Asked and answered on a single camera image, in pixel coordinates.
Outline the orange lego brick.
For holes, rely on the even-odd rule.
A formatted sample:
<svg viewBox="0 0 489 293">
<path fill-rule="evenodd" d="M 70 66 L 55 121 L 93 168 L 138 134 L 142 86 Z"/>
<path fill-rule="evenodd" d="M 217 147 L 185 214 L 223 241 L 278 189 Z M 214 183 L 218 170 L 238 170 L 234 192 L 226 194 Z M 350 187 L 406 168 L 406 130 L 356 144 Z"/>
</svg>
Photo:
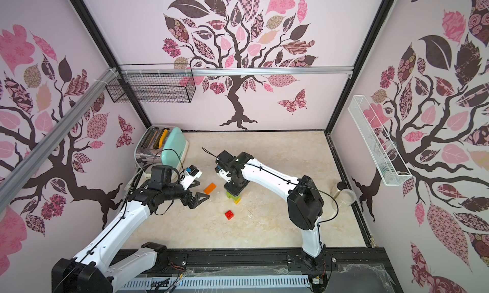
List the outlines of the orange lego brick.
<svg viewBox="0 0 489 293">
<path fill-rule="evenodd" d="M 206 195 L 210 195 L 215 189 L 216 189 L 216 185 L 214 183 L 211 183 L 208 187 L 204 189 L 204 193 Z"/>
</svg>

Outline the red lego brick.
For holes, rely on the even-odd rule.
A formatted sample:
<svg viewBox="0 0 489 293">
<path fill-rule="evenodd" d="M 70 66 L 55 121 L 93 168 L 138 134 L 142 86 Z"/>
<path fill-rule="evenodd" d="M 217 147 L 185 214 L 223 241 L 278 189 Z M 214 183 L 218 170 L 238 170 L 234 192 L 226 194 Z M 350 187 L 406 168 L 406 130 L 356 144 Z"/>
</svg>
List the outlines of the red lego brick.
<svg viewBox="0 0 489 293">
<path fill-rule="evenodd" d="M 231 220 L 234 217 L 234 213 L 231 210 L 226 211 L 225 217 L 227 220 Z"/>
</svg>

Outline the long green lego brick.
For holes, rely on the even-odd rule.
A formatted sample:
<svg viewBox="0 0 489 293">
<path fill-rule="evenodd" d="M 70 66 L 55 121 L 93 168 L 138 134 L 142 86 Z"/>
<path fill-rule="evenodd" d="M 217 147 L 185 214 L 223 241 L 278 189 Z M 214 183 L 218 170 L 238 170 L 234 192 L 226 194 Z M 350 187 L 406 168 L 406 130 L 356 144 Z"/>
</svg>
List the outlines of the long green lego brick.
<svg viewBox="0 0 489 293">
<path fill-rule="evenodd" d="M 236 198 L 241 198 L 241 196 L 234 196 L 232 195 L 230 192 L 226 192 L 226 196 L 229 198 L 229 199 L 232 199 L 234 201 L 234 199 Z"/>
</svg>

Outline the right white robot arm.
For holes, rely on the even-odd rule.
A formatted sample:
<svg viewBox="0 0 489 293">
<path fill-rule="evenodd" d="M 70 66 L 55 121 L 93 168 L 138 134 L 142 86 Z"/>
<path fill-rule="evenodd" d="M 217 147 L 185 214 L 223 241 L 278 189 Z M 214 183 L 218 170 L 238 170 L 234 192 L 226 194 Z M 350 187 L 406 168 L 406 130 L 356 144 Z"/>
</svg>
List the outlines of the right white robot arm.
<svg viewBox="0 0 489 293">
<path fill-rule="evenodd" d="M 224 150 L 215 162 L 215 171 L 225 180 L 224 189 L 230 197 L 240 198 L 245 187 L 253 182 L 285 200 L 290 221 L 301 230 L 303 252 L 312 258 L 320 256 L 322 243 L 317 224 L 323 214 L 324 200 L 312 178 L 286 175 L 246 152 L 233 156 Z"/>
</svg>

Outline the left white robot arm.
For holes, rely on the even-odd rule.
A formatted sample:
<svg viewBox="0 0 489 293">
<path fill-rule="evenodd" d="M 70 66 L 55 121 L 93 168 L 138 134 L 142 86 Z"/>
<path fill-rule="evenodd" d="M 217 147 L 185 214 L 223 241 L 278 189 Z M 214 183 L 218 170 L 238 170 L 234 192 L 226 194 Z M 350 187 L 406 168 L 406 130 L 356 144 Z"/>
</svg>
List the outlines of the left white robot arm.
<svg viewBox="0 0 489 293">
<path fill-rule="evenodd" d="M 118 263 L 113 260 L 124 243 L 166 201 L 179 200 L 190 209 L 209 196 L 192 193 L 202 175 L 194 165 L 183 170 L 153 166 L 150 178 L 130 191 L 123 209 L 103 231 L 72 259 L 52 268 L 52 292 L 117 292 L 128 281 L 162 260 L 165 246 L 148 243 Z"/>
</svg>

